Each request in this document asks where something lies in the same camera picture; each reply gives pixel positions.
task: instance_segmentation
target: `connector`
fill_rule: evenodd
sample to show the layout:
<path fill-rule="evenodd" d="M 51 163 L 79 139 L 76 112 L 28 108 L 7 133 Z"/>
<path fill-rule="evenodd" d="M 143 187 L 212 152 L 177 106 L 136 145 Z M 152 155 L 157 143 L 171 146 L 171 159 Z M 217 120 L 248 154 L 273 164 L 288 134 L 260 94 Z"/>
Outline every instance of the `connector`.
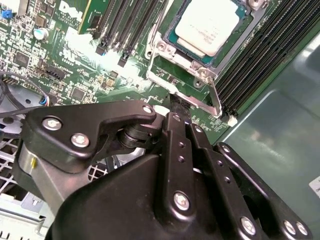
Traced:
<path fill-rule="evenodd" d="M 14 14 L 12 13 L 12 10 L 2 10 L 1 17 L 3 17 L 4 19 L 12 19 L 14 17 Z"/>

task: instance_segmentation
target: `black plastic bracket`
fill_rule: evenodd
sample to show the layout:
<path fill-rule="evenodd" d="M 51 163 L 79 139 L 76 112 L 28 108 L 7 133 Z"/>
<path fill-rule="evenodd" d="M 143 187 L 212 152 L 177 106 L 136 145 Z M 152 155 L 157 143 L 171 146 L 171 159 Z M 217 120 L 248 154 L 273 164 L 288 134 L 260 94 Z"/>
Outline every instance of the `black plastic bracket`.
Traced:
<path fill-rule="evenodd" d="M 166 115 L 161 145 L 154 213 L 166 228 L 184 231 L 196 217 L 196 199 L 191 142 L 177 113 Z"/>
<path fill-rule="evenodd" d="M 79 173 L 93 161 L 111 154 L 117 132 L 133 124 L 151 124 L 156 119 L 153 108 L 142 101 L 42 107 L 30 112 L 22 129 L 27 149 L 68 173 Z M 59 130 L 46 129 L 42 122 L 54 118 Z M 88 137 L 87 147 L 72 144 L 71 137 L 81 133 Z"/>
<path fill-rule="evenodd" d="M 188 137 L 192 142 L 193 165 L 203 171 L 212 206 L 225 237 L 263 239 L 224 157 L 213 151 L 206 133 L 198 125 L 188 126 Z M 252 231 L 244 229 L 242 220 L 246 219 L 253 225 Z"/>
<path fill-rule="evenodd" d="M 227 166 L 249 206 L 255 209 L 255 218 L 271 239 L 312 239 L 306 224 L 281 198 L 253 171 L 228 144 L 220 142 L 214 150 L 224 156 Z"/>

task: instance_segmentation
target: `label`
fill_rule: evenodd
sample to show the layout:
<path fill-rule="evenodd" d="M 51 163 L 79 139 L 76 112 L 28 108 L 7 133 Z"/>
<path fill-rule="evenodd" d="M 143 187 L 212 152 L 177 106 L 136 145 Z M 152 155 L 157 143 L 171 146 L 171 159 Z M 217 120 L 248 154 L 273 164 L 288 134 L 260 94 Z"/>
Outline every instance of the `label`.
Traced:
<path fill-rule="evenodd" d="M 320 198 L 320 176 L 309 183 L 310 188 L 318 195 Z"/>
<path fill-rule="evenodd" d="M 76 18 L 76 20 L 81 23 L 82 11 L 77 11 L 75 7 L 70 7 L 65 1 L 60 2 L 59 10 L 65 14 L 69 14 L 71 18 Z"/>

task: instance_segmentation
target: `metal arm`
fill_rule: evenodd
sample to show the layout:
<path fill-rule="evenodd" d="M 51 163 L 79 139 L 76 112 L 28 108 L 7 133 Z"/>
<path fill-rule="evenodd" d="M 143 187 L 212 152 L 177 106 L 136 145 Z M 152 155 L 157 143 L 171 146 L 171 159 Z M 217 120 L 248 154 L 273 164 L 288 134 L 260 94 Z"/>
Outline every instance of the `metal arm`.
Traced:
<path fill-rule="evenodd" d="M 31 112 L 13 174 L 56 215 L 47 238 L 312 239 L 230 146 L 212 147 L 186 118 L 141 101 Z M 92 163 L 137 147 L 146 154 L 89 183 Z"/>

